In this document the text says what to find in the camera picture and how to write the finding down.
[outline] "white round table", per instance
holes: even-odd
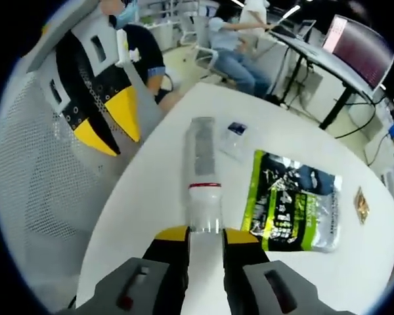
[[[262,149],[342,176],[339,247],[327,254],[267,255],[315,284],[320,300],[336,310],[365,314],[373,307],[394,265],[394,201],[390,193],[354,153],[328,133],[265,101],[205,83],[197,84],[166,116],[119,179],[83,260],[77,307],[93,296],[103,277],[129,258],[142,257],[158,232],[187,224],[181,165],[185,131],[198,116],[213,116],[217,121],[236,118],[249,126],[249,149]],[[246,205],[253,150],[247,153],[240,163],[216,152],[224,224],[231,228],[240,228]],[[370,206],[364,225],[354,206],[359,186]],[[230,314],[219,246],[204,237],[192,238],[195,254],[181,314]]]

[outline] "blue shirt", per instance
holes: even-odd
[[[209,21],[209,40],[212,49],[234,51],[240,44],[237,31],[222,30],[226,24],[221,18],[211,18]]]

